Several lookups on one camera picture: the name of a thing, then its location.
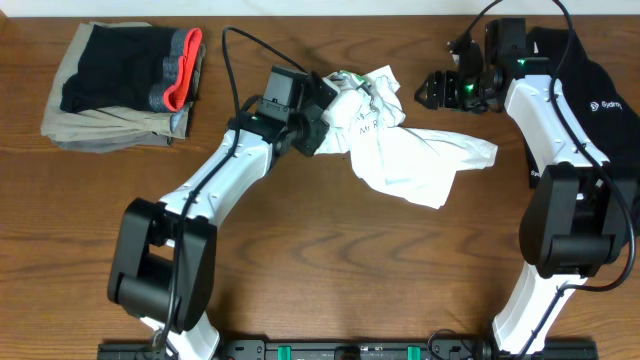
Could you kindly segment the white printed t-shirt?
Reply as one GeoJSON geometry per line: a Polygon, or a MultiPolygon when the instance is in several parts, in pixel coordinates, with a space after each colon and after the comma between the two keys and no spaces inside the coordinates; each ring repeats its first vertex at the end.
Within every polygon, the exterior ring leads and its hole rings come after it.
{"type": "Polygon", "coordinates": [[[324,78],[338,91],[322,114],[329,130],[321,154],[350,155],[354,174],[375,191],[439,209],[460,171],[494,165],[498,146],[440,130],[406,128],[390,66],[365,75],[346,70],[324,78]]]}

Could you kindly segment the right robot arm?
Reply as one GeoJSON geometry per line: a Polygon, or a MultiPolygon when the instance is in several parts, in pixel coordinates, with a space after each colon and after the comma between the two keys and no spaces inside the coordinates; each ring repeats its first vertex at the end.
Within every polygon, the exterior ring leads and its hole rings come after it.
{"type": "Polygon", "coordinates": [[[539,180],[519,228],[524,265],[483,340],[434,334],[435,359],[594,359],[591,340],[548,337],[570,296],[621,252],[636,253],[630,207],[639,175],[613,164],[568,105],[562,63],[543,56],[521,18],[489,22],[483,43],[469,32],[448,45],[457,67],[430,74],[415,94],[424,107],[505,111],[520,129],[539,180]]]}

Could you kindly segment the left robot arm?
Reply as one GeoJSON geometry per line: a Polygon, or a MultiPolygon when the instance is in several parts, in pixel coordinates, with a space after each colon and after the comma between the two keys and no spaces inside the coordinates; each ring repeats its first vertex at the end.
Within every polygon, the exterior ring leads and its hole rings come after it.
{"type": "Polygon", "coordinates": [[[102,344],[100,359],[213,359],[220,333],[206,308],[214,285],[217,231],[241,196],[290,149],[311,157],[329,126],[322,114],[338,87],[315,73],[275,66],[262,96],[229,120],[216,152],[157,202],[124,212],[108,299],[152,331],[149,344],[102,344]]]}

